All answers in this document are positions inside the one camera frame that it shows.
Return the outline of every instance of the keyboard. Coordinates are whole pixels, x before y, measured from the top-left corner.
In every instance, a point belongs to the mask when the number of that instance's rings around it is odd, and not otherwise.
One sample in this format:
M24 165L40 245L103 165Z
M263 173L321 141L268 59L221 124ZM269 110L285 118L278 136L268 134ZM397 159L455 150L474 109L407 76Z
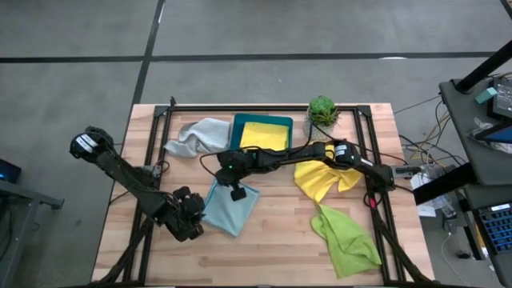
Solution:
M478 210L484 237L495 255L512 253L512 203Z

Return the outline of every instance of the white cable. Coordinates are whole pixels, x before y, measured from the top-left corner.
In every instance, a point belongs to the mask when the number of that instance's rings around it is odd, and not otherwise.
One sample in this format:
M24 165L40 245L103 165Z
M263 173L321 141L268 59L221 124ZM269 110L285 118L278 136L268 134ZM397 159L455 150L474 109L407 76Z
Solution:
M462 283L464 283L464 285L469 286L470 284L468 284L466 281L464 281L464 279L462 279L461 275L459 275L457 273L457 271L455 271L455 269L452 267L452 265L448 262L448 259L446 259L444 248L445 248L446 242L448 242L448 239L450 239L450 236L451 236L451 233L448 233L448 237L446 237L446 240L441 244L442 258L445 260L446 264L448 264L448 266L451 268L451 270L455 273L455 275L457 275L458 279L460 281L462 281Z

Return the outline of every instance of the black desk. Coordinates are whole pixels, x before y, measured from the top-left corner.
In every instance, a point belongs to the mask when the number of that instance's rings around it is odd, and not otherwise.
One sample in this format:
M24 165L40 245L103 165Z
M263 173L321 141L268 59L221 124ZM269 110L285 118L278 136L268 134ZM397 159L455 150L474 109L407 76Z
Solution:
M512 202L512 186L464 185L463 189L468 208L471 211ZM485 227L480 227L480 222L477 224L480 231L485 230ZM492 255L489 253L489 257L500 283L505 287L512 287L512 254Z
M467 137L474 130L474 118L498 124L498 120L486 115L486 106L476 103L474 98L487 88L488 81L480 82L468 94L456 91L452 82L439 85L444 101L462 147L470 163L452 170L414 190L416 203L421 204L437 196L462 187L465 184L479 183L484 186L512 185L512 154L492 150Z

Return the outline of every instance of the green succulent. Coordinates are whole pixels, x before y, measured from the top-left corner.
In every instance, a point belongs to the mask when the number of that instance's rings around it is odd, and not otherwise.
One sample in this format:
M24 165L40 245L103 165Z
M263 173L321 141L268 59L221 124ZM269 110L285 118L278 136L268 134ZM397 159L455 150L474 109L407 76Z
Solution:
M310 102L310 119L315 125L331 126L338 120L338 110L332 100L318 96Z

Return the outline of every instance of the teal tray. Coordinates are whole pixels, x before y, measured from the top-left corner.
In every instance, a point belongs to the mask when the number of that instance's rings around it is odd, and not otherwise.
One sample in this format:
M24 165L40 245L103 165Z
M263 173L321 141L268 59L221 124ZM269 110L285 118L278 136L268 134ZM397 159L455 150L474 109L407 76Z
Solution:
M294 120L292 118L258 114L236 114L233 121L233 132L231 133L230 149L236 150L240 148L240 141L242 140L243 128L246 126L246 122L258 122L287 126L288 148L292 147L291 135L294 132Z

